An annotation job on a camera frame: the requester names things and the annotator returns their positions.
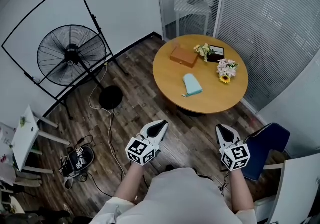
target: fan base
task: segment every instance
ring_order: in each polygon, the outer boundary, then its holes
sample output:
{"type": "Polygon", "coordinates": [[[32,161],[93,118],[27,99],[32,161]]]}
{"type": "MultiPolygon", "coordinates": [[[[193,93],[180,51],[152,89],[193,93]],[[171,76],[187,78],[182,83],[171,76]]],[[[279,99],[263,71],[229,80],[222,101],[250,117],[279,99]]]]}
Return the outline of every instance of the fan base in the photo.
{"type": "Polygon", "coordinates": [[[111,85],[102,90],[99,103],[103,109],[113,110],[119,106],[123,97],[124,94],[122,90],[118,86],[111,85]]]}

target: white stool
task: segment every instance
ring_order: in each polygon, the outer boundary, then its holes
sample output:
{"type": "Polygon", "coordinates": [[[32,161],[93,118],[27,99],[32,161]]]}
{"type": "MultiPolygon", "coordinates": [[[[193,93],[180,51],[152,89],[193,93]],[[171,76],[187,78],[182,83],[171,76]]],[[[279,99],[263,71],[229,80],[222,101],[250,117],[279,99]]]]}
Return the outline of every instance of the white stool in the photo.
{"type": "Polygon", "coordinates": [[[70,145],[70,142],[40,130],[35,117],[55,128],[58,128],[58,125],[46,118],[43,118],[40,115],[35,114],[31,110],[30,106],[27,107],[23,117],[25,118],[26,123],[24,124],[23,127],[21,127],[19,123],[12,141],[12,150],[13,150],[13,154],[14,154],[16,163],[18,165],[19,171],[22,172],[22,170],[26,170],[31,172],[43,173],[43,174],[53,174],[54,172],[49,169],[40,169],[40,168],[25,166],[30,152],[38,155],[43,155],[41,151],[32,149],[32,146],[34,145],[36,138],[38,136],[42,136],[49,140],[62,143],[67,146],[70,145]]]}

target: black box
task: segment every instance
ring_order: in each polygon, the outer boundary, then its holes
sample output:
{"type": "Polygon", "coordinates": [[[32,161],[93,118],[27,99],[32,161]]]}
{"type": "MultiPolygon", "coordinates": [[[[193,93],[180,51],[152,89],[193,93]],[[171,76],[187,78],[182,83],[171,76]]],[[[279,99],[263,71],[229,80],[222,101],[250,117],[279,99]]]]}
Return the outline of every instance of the black box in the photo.
{"type": "Polygon", "coordinates": [[[225,48],[210,45],[210,49],[214,51],[214,53],[208,54],[208,62],[215,62],[218,63],[219,60],[225,58],[225,48]]]}

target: human arm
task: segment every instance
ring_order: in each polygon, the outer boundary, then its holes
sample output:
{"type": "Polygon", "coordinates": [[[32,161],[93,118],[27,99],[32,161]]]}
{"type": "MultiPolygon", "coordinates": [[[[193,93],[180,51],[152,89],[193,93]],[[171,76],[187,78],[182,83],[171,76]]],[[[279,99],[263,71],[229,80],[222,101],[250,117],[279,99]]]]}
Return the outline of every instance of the human arm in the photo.
{"type": "Polygon", "coordinates": [[[117,188],[114,196],[105,203],[91,224],[116,223],[118,216],[135,207],[133,202],[138,194],[144,170],[145,168],[143,166],[136,163],[130,166],[129,171],[117,188]]]}
{"type": "Polygon", "coordinates": [[[134,162],[116,190],[114,197],[133,203],[138,194],[138,189],[144,175],[144,171],[144,166],[134,162]]]}
{"type": "Polygon", "coordinates": [[[230,172],[230,186],[234,213],[255,209],[254,200],[241,169],[230,172]]]}

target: sunflower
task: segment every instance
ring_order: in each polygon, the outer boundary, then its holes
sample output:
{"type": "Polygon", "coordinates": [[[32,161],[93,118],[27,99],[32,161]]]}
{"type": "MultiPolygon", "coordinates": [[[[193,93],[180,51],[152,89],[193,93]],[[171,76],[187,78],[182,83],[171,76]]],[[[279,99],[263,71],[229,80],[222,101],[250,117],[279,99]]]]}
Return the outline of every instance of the sunflower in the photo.
{"type": "Polygon", "coordinates": [[[225,84],[229,84],[231,81],[231,77],[229,77],[228,75],[222,75],[220,76],[220,81],[224,82],[225,84]]]}

